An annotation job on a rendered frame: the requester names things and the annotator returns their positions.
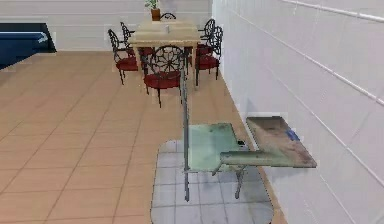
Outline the light wooden dining table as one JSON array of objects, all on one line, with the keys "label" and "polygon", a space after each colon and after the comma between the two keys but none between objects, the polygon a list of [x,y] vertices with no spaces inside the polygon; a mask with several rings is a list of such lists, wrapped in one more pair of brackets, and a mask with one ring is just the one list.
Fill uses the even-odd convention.
[{"label": "light wooden dining table", "polygon": [[138,71],[144,74],[141,65],[140,49],[144,47],[160,47],[174,45],[178,47],[191,47],[191,60],[193,75],[197,53],[197,45],[201,38],[197,25],[188,20],[165,20],[165,21],[144,21],[135,30],[129,40],[136,59]]}]

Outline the worn green metal table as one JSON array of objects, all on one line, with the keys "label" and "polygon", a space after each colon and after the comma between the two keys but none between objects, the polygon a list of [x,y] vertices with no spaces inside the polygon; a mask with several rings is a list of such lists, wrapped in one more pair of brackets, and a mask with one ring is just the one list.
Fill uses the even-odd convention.
[{"label": "worn green metal table", "polygon": [[234,156],[249,152],[236,138],[230,123],[190,124],[188,109],[187,76],[181,71],[181,102],[183,108],[182,146],[184,157],[184,200],[190,200],[189,174],[232,170],[236,174],[235,198],[240,197],[245,165],[234,160]]}]

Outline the worn brown desk top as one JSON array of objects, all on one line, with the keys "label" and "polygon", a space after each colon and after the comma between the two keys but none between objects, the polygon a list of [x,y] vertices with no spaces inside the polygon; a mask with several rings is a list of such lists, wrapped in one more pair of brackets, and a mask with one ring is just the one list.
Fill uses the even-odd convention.
[{"label": "worn brown desk top", "polygon": [[220,154],[220,163],[237,166],[316,168],[317,163],[305,146],[286,134],[291,129],[280,116],[247,117],[246,124],[257,144],[255,151],[228,151]]}]

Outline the grey checked floor rug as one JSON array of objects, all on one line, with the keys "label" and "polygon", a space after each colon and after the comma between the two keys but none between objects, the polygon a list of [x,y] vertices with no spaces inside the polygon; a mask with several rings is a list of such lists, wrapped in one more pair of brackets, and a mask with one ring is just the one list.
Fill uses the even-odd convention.
[{"label": "grey checked floor rug", "polygon": [[274,209],[257,168],[245,170],[240,194],[233,172],[184,174],[181,144],[158,150],[151,224],[271,224]]}]

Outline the house plant in brown pot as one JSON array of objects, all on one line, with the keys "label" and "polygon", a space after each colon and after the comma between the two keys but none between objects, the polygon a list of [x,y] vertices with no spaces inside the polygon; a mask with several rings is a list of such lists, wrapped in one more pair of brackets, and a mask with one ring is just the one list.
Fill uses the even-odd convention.
[{"label": "house plant in brown pot", "polygon": [[151,11],[151,17],[153,21],[159,21],[161,18],[160,9],[158,7],[159,0],[144,0],[145,7]]}]

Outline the dark blue sofa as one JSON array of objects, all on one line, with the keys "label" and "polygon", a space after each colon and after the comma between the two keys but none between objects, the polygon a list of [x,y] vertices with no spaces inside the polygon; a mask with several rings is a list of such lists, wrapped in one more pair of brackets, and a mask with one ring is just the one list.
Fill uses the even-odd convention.
[{"label": "dark blue sofa", "polygon": [[36,53],[56,53],[46,23],[0,23],[0,70]]}]

